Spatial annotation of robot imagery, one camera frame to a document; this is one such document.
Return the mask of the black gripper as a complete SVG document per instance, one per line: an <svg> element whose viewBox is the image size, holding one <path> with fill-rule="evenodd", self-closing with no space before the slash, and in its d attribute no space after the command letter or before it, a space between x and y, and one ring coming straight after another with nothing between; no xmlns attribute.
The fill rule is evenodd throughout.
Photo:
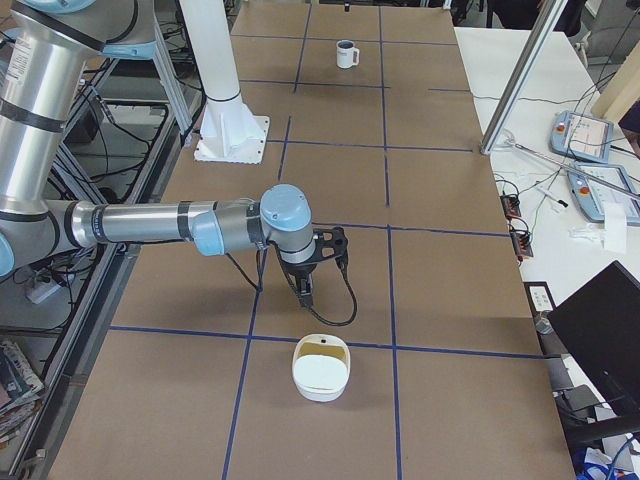
<svg viewBox="0 0 640 480"><path fill-rule="evenodd" d="M311 263L290 264L289 274L294 277L295 288L300 294L300 305L313 305L313 278L312 274L316 265Z"/></svg>

